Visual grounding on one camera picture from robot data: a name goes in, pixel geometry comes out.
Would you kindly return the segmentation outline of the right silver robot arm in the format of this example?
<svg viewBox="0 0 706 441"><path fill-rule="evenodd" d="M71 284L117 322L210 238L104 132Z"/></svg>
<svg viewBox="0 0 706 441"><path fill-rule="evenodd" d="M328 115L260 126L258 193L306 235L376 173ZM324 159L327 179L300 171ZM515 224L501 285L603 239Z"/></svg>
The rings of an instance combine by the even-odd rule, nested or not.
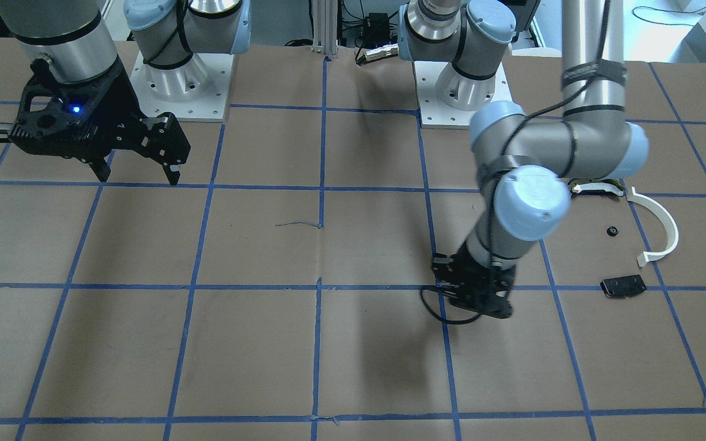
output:
<svg viewBox="0 0 706 441"><path fill-rule="evenodd" d="M77 159L98 181L114 150L157 162L180 179L191 145L182 118L224 117L229 68L246 53L249 1L126 1L141 62L126 72L93 1L0 1L0 16L30 58L31 78L0 143L34 156Z"/></svg>

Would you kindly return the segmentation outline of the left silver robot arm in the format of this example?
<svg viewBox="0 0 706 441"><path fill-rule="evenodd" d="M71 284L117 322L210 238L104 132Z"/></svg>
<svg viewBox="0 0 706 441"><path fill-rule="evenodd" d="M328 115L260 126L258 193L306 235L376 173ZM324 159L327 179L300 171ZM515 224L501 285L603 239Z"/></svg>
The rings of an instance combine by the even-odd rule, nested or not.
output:
<svg viewBox="0 0 706 441"><path fill-rule="evenodd" d="M400 9L400 58L447 62L445 101L469 109L462 87L493 86L516 25L499 1L411 1ZM477 100L469 134L487 209L456 253L431 263L435 292L454 307L509 317L519 259L571 207L565 179L627 178L647 159L647 136L625 115L622 3L564 1L561 30L560 103L527 114L511 100Z"/></svg>

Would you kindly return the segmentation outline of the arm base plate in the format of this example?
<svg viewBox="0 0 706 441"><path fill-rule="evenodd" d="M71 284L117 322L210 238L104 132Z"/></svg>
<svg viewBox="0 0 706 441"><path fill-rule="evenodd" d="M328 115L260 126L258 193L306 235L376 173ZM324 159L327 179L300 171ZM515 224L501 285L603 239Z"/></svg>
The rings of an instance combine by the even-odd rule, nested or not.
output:
<svg viewBox="0 0 706 441"><path fill-rule="evenodd" d="M489 79L463 77L450 62L414 61L421 126L468 128L474 112L492 101L512 100L503 64Z"/></svg>
<svg viewBox="0 0 706 441"><path fill-rule="evenodd" d="M223 123L232 83L232 54L194 54L187 64L161 70L135 59L130 81L148 117L171 112L180 122Z"/></svg>

